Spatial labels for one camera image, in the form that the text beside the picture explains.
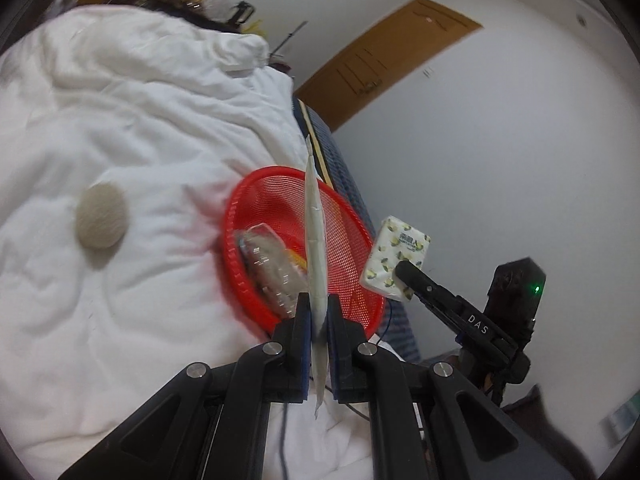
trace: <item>bedsheet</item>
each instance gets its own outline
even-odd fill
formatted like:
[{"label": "bedsheet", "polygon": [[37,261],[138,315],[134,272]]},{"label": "bedsheet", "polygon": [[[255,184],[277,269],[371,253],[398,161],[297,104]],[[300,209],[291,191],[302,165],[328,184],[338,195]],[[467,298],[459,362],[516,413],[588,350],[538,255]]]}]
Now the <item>bedsheet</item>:
[{"label": "bedsheet", "polygon": [[[57,478],[189,362],[223,365],[264,341],[217,243],[242,177],[306,161],[290,79],[267,56],[257,36],[96,6],[0,59],[0,426],[36,480]],[[130,225],[94,253],[74,212],[104,181],[124,190]],[[294,478],[371,478],[366,425],[333,402],[312,421],[313,406],[289,414]]]}]

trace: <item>clear plastic package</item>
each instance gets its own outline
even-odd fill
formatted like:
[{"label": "clear plastic package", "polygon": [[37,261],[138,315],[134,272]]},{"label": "clear plastic package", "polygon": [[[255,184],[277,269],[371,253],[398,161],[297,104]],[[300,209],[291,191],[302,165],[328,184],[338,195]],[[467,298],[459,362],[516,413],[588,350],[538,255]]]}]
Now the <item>clear plastic package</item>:
[{"label": "clear plastic package", "polygon": [[236,237],[249,277],[270,309],[283,319],[294,317],[298,294],[308,286],[284,242],[267,224],[238,231]]}]

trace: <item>brown door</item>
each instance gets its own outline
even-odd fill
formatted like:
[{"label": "brown door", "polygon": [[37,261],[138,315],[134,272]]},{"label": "brown door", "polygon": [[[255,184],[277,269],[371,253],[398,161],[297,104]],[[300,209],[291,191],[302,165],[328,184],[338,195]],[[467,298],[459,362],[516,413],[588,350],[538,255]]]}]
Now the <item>brown door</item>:
[{"label": "brown door", "polygon": [[429,0],[414,0],[369,29],[296,92],[335,130],[380,92],[479,28]]}]

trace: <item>white duvet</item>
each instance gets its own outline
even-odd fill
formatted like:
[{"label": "white duvet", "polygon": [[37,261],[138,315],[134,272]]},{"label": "white duvet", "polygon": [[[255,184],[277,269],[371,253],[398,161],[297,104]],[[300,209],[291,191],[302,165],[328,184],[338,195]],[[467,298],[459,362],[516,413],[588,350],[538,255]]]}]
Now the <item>white duvet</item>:
[{"label": "white duvet", "polygon": [[[83,7],[0,60],[0,427],[57,478],[185,365],[262,340],[217,250],[233,187],[304,168],[291,82],[257,36],[129,7]],[[74,233],[84,189],[114,182],[130,226],[111,254]],[[292,406],[292,479],[371,478],[369,430],[330,402]],[[274,406],[264,477],[281,478]]]}]

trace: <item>red mesh basket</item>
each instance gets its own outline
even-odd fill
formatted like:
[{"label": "red mesh basket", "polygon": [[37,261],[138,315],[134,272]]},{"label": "red mesh basket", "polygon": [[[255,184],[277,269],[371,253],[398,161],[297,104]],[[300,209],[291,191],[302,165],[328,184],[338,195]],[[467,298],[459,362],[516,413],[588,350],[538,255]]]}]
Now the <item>red mesh basket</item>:
[{"label": "red mesh basket", "polygon": [[[342,314],[361,323],[367,338],[380,324],[384,298],[363,288],[358,280],[372,241],[354,210],[333,189],[318,181],[324,208],[329,293],[340,296]],[[269,334],[280,319],[265,304],[244,269],[235,232],[268,224],[288,249],[306,260],[305,174],[271,166],[254,171],[236,187],[223,221],[222,253],[231,285],[245,311]]]}]

